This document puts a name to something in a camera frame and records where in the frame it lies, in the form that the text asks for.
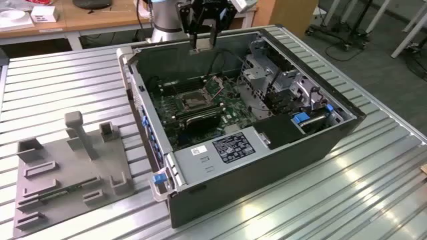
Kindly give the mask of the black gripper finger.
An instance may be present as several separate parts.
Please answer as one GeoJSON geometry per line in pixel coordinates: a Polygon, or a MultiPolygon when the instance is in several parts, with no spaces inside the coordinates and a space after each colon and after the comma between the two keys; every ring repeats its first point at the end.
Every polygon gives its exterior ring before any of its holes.
{"type": "Polygon", "coordinates": [[[176,3],[176,12],[181,24],[181,30],[188,35],[190,48],[196,48],[197,42],[197,23],[194,20],[194,11],[189,1],[176,3]]]}
{"type": "Polygon", "coordinates": [[[205,19],[201,23],[200,33],[209,33],[209,37],[198,40],[198,49],[209,50],[216,45],[216,39],[218,34],[218,22],[214,19],[205,19]]]}

